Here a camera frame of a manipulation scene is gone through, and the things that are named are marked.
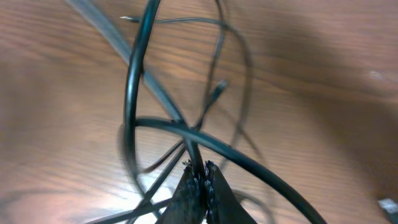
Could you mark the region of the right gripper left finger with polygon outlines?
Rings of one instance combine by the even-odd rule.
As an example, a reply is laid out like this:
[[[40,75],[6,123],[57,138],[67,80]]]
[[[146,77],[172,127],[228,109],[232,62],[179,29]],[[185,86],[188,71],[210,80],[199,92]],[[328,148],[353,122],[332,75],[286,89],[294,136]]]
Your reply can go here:
[[[183,175],[171,201],[155,224],[200,224],[205,217],[203,178],[193,170],[190,160],[183,165]]]

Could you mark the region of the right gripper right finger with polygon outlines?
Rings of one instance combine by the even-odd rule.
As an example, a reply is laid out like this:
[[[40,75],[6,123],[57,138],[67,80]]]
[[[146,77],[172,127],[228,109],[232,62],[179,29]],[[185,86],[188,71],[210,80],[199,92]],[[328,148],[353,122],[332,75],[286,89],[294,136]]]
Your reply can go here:
[[[240,205],[220,169],[205,162],[206,221],[209,224],[256,224]]]

